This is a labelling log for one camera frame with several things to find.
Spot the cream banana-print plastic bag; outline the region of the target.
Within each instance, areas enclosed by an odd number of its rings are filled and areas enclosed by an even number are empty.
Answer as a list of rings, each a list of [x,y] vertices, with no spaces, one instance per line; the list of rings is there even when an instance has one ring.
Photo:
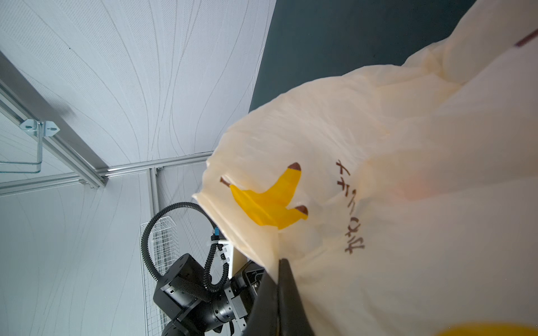
[[[316,335],[537,327],[536,1],[259,107],[196,200],[271,277],[289,261]]]

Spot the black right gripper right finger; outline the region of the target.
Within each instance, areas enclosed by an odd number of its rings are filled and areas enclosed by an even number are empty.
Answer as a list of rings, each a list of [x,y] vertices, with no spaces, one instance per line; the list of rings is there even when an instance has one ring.
[[[315,333],[308,321],[301,296],[287,259],[279,262],[277,287],[279,335],[313,336]]]

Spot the orange toy fruit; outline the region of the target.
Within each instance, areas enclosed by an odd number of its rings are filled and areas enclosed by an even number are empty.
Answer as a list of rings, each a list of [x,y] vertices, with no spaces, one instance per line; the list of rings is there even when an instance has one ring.
[[[517,323],[464,323],[449,327],[438,336],[537,336],[537,327]]]

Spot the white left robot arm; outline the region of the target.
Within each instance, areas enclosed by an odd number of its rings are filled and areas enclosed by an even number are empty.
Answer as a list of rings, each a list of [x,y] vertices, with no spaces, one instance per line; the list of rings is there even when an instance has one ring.
[[[231,335],[243,334],[264,272],[249,261],[221,291],[210,293],[203,288],[203,267],[183,255],[158,280],[154,292],[155,304],[170,318],[162,334],[221,334],[224,326],[230,327]]]

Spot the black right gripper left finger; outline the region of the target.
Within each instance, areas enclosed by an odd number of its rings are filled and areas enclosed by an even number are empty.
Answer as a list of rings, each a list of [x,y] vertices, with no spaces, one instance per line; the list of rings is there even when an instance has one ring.
[[[243,335],[277,336],[278,329],[277,284],[265,272]]]

